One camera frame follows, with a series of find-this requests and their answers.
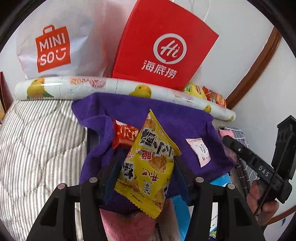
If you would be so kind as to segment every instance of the red snack package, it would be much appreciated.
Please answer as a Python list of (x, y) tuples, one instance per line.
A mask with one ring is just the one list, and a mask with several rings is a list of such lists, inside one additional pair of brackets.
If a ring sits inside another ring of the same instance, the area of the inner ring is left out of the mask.
[(209, 90), (206, 87), (203, 87), (202, 90), (205, 93), (205, 96), (207, 97), (208, 101), (211, 101), (226, 108), (226, 100), (223, 98), (222, 95), (212, 90)]
[(132, 146), (139, 134), (138, 128), (128, 126), (118, 120), (113, 120), (113, 126), (115, 136), (112, 142), (112, 148), (115, 149), (120, 144)]

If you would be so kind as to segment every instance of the yellow snack bag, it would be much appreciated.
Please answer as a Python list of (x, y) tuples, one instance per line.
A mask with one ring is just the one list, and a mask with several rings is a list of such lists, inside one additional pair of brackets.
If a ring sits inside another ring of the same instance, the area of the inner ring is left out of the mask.
[(163, 209), (175, 155), (181, 155), (179, 148), (150, 110), (124, 161), (115, 190), (157, 218)]
[(190, 82), (186, 84), (183, 92), (186, 94), (193, 95), (198, 98), (207, 100), (207, 97), (206, 97), (204, 91), (202, 90), (202, 88), (200, 88), (199, 86), (192, 84)]

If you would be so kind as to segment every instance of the pink sachet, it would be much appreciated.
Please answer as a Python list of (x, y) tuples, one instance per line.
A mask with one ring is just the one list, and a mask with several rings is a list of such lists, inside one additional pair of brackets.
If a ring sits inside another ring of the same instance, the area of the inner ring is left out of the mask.
[(209, 154), (209, 150), (204, 144), (202, 138), (186, 139), (186, 141), (197, 155), (198, 160), (200, 162), (200, 167), (204, 167), (206, 164), (208, 164), (211, 160), (211, 157)]

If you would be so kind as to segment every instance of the snack packet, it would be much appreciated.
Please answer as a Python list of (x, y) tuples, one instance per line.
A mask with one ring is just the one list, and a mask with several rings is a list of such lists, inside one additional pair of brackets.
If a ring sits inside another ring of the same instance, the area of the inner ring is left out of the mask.
[(207, 89), (205, 86), (202, 88), (202, 90), (205, 93), (208, 101), (211, 101), (226, 108), (226, 100), (223, 98), (222, 95)]
[(114, 139), (112, 142), (112, 148), (117, 148), (120, 144), (132, 146), (136, 140), (139, 129), (133, 126), (128, 126), (118, 120), (113, 120), (114, 126)]
[(206, 164), (208, 164), (211, 160), (211, 157), (209, 154), (209, 150), (204, 144), (202, 138), (186, 139), (186, 141), (197, 155), (200, 162), (200, 167), (204, 167)]
[(152, 218), (163, 209), (174, 168), (173, 157), (181, 155), (150, 110), (131, 147), (115, 190)]
[(186, 84), (183, 92), (207, 100), (207, 97), (205, 96), (205, 93), (203, 92), (202, 88), (190, 82)]

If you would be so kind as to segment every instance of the red paper bag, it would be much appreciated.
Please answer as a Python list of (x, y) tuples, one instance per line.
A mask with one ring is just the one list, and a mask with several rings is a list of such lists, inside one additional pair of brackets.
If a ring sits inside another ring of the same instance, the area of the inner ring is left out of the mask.
[(182, 91), (217, 38), (202, 20), (169, 0), (138, 0), (112, 77)]
[(43, 29), (43, 35), (35, 39), (38, 73), (64, 64), (70, 64), (70, 40), (66, 27), (55, 29), (53, 25)]

